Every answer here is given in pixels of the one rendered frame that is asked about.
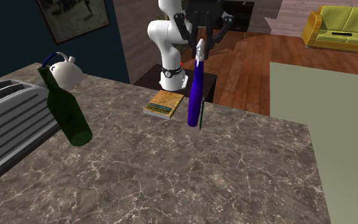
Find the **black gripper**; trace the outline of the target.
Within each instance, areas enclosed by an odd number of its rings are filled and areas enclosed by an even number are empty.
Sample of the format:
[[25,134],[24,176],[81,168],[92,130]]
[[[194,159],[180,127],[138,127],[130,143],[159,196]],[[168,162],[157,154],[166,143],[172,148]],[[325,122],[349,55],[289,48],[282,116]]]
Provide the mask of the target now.
[[187,20],[189,20],[192,24],[191,32],[187,30],[184,23],[184,14],[176,13],[174,15],[174,21],[182,39],[187,40],[189,47],[192,49],[191,57],[193,59],[196,55],[198,22],[206,22],[207,44],[204,53],[205,60],[209,57],[209,50],[213,49],[216,43],[221,42],[229,28],[234,23],[234,17],[229,14],[225,14],[223,17],[223,27],[215,36],[213,35],[213,23],[221,17],[223,11],[224,0],[189,0],[185,12]]

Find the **dark cabinet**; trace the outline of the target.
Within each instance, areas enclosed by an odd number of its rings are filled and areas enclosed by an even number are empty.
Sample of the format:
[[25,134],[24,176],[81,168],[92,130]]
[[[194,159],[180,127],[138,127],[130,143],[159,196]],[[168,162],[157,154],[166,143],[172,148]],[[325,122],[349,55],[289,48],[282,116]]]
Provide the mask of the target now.
[[229,1],[224,2],[224,10],[234,17],[234,23],[230,31],[247,32],[252,16],[254,2],[252,1]]

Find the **blue spray bottle white nozzle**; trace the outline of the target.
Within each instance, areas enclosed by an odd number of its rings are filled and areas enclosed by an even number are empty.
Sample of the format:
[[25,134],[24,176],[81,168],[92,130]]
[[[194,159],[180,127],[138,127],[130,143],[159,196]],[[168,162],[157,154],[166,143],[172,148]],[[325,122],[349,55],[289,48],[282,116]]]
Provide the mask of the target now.
[[205,40],[200,39],[196,45],[195,62],[194,62],[194,77],[191,85],[191,92],[189,95],[188,106],[188,125],[196,127],[200,116],[202,94],[203,94],[203,68],[204,68],[204,54]]

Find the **dark robot stand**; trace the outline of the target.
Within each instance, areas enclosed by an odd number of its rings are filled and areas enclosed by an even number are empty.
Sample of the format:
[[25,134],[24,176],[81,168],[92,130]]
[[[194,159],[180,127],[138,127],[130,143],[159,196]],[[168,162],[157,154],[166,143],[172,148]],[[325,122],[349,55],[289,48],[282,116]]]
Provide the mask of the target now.
[[[160,64],[155,64],[148,72],[146,72],[142,77],[140,77],[134,85],[145,87],[153,90],[162,90],[160,81],[160,72],[162,71],[162,66]],[[175,93],[182,94],[185,97],[189,97],[191,92],[191,85],[194,77],[193,70],[185,69],[186,75],[188,75],[188,83],[185,89],[175,91]],[[215,74],[204,73],[203,76],[203,97],[206,102],[213,103],[214,91],[216,87],[217,76]]]

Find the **green pencil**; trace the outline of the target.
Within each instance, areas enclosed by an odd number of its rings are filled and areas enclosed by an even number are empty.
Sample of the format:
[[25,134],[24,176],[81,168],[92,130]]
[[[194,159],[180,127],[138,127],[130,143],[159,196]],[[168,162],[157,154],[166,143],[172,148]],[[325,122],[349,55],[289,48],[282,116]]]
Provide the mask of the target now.
[[201,131],[201,129],[202,129],[204,103],[205,103],[205,98],[202,97],[201,108],[200,108],[200,119],[199,119],[199,131]]

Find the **yellow book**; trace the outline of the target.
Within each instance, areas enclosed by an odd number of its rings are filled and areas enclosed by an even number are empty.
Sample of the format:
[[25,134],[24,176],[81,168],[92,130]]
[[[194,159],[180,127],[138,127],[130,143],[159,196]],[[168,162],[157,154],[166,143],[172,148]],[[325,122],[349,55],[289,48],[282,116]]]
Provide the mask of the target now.
[[147,106],[144,107],[143,112],[169,120],[172,118],[172,115],[183,98],[184,96],[182,94],[159,90]]

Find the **yellow green sofa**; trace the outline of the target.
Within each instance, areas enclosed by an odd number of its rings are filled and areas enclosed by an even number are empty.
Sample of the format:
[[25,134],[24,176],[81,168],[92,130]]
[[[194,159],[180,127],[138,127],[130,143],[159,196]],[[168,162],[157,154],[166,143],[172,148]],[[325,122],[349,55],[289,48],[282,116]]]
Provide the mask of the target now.
[[[352,36],[333,36],[351,32]],[[322,5],[306,22],[301,38],[308,47],[358,52],[358,7]]]

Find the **dark green glass bottle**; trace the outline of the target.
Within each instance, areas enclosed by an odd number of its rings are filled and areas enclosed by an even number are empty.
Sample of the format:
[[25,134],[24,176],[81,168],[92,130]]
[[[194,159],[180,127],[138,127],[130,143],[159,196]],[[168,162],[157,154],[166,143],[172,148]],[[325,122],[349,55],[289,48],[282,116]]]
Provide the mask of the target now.
[[83,146],[92,139],[92,131],[75,98],[70,92],[60,88],[59,84],[46,66],[38,68],[48,88],[47,106],[73,146]]

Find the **pale green rug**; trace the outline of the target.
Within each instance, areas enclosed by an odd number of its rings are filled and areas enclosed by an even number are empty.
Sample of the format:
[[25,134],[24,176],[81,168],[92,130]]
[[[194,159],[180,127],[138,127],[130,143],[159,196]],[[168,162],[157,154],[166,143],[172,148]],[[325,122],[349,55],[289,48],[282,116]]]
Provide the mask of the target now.
[[358,224],[358,74],[272,62],[270,114],[308,125],[332,224]]

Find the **silver toaster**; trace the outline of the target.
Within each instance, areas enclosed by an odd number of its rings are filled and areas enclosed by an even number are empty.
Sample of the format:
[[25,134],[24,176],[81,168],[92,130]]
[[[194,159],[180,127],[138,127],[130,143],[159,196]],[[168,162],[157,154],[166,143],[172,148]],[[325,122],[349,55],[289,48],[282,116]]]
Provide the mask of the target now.
[[46,87],[0,80],[0,176],[60,130],[47,97]]

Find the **framed wall picture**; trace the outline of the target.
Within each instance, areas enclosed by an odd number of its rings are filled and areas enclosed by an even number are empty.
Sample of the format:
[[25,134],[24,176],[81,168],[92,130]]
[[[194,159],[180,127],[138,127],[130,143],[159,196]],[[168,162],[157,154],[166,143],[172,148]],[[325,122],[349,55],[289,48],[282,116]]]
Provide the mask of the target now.
[[106,0],[35,0],[56,44],[110,24]]

